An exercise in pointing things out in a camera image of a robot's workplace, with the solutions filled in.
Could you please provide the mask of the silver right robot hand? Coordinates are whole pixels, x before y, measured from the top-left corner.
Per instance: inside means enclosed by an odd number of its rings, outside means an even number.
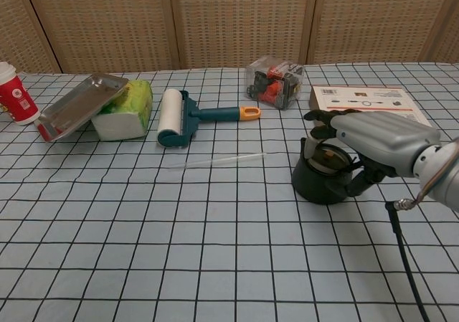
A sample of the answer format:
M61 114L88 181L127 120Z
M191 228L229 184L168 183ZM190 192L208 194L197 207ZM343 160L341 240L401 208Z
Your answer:
M359 155L363 170L350 183L326 185L343 198L358 196L385 177L416 177L423 153L441 148L437 129L385 111L311 110L303 118L321 123L311 130L313 138L337 138Z

